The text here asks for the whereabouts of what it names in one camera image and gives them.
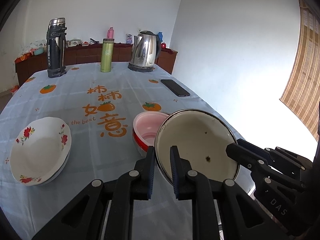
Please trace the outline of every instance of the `white wall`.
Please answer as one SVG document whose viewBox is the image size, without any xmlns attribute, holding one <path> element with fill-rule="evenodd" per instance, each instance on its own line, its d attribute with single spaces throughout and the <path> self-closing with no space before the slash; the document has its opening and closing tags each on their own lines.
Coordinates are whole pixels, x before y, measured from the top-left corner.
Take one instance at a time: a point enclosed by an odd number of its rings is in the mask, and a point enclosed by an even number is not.
<svg viewBox="0 0 320 240">
<path fill-rule="evenodd" d="M 247 141 L 313 160 L 315 139 L 279 100 L 299 30 L 298 0 L 181 0 L 172 74 Z"/>
<path fill-rule="evenodd" d="M 0 92 L 14 83 L 18 52 L 12 48 L 46 39 L 53 18 L 66 18 L 67 39 L 102 41 L 113 26 L 115 42 L 125 43 L 125 34 L 136 35 L 140 28 L 162 32 L 169 46 L 179 4 L 180 0 L 21 0 L 0 32 Z"/>
</svg>

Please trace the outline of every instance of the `kettle base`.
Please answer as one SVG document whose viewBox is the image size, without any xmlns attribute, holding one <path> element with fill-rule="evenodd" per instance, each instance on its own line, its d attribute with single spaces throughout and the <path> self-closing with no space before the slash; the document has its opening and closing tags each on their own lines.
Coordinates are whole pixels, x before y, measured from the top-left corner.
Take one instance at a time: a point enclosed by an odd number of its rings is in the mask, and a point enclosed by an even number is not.
<svg viewBox="0 0 320 240">
<path fill-rule="evenodd" d="M 153 71 L 153 66 L 146 67 L 146 68 L 141 68 L 141 67 L 138 67 L 136 65 L 133 65 L 133 64 L 129 63 L 128 69 L 133 70 L 133 71 L 137 71 L 137 72 L 152 72 Z"/>
<path fill-rule="evenodd" d="M 54 77 L 61 77 L 62 75 L 66 74 L 66 67 L 63 69 L 48 69 L 48 77 L 54 78 Z"/>
</svg>

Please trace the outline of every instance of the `enamel bowl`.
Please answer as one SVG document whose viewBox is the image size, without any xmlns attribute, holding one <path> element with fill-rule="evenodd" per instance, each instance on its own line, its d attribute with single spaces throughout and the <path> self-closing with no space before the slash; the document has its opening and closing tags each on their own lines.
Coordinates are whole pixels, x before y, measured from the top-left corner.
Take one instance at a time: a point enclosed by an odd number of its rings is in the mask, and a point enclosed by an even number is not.
<svg viewBox="0 0 320 240">
<path fill-rule="evenodd" d="M 226 124 L 211 113 L 184 109 L 171 114 L 159 128 L 154 146 L 162 175 L 172 184 L 170 148 L 178 147 L 180 158 L 208 179 L 236 179 L 240 165 L 228 157 L 226 148 L 237 143 Z"/>
<path fill-rule="evenodd" d="M 146 156 L 148 147 L 154 145 L 157 132 L 168 116 L 167 113 L 147 111 L 133 120 L 133 142 L 142 157 Z"/>
<path fill-rule="evenodd" d="M 26 186 L 47 181 L 64 164 L 70 147 L 70 128 L 62 119 L 44 117 L 31 122 L 13 143 L 13 177 Z"/>
</svg>

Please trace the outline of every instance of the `black thermos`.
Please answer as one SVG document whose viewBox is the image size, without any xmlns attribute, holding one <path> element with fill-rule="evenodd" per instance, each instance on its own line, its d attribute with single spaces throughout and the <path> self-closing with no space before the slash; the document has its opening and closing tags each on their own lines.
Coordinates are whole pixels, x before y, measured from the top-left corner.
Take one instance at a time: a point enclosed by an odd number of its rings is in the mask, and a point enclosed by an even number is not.
<svg viewBox="0 0 320 240">
<path fill-rule="evenodd" d="M 48 52 L 48 76 L 50 78 L 60 77 L 66 73 L 63 62 L 64 50 L 66 48 L 66 19 L 52 19 L 47 31 Z"/>
</svg>

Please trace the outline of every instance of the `green tumbler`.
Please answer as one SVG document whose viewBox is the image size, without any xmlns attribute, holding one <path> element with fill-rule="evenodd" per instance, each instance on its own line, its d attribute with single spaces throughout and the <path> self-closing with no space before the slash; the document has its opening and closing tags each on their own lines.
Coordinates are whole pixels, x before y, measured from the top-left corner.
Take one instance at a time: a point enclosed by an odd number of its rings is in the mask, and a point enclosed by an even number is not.
<svg viewBox="0 0 320 240">
<path fill-rule="evenodd" d="M 111 59 L 115 39 L 103 39 L 101 54 L 101 72 L 111 71 Z"/>
</svg>

